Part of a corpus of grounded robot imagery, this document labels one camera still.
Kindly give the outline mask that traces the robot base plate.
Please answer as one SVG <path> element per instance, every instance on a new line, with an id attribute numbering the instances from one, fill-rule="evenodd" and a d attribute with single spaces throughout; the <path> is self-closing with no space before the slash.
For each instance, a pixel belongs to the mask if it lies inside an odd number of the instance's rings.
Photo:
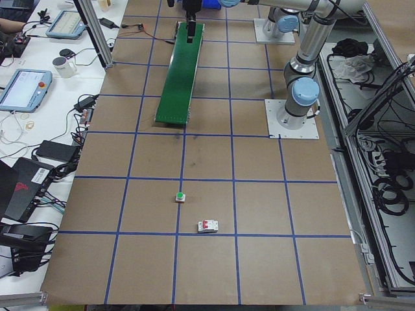
<path id="1" fill-rule="evenodd" d="M 254 19 L 255 38 L 260 44 L 294 45 L 293 30 L 297 27 L 296 16 L 284 16 L 275 23 L 269 19 Z"/>
<path id="2" fill-rule="evenodd" d="M 293 117 L 285 110 L 285 99 L 265 99 L 268 136 L 271 139 L 319 139 L 313 107 L 306 116 Z"/>

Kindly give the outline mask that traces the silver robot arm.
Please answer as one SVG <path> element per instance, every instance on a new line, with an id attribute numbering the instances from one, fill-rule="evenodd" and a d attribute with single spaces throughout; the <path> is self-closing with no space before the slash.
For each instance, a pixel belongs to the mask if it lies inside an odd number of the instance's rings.
<path id="1" fill-rule="evenodd" d="M 287 99 L 277 112 L 277 121 L 284 128 L 300 129 L 306 123 L 309 110 L 316 104 L 320 87 L 313 78 L 315 63 L 334 24 L 334 19 L 315 14 L 296 56 L 284 68 Z"/>
<path id="2" fill-rule="evenodd" d="M 310 14 L 320 25 L 352 17 L 364 1 L 245 1 L 247 5 L 269 7 L 268 17 L 255 19 L 256 42 L 260 44 L 293 45 L 293 31 L 299 29 L 302 13 Z"/>

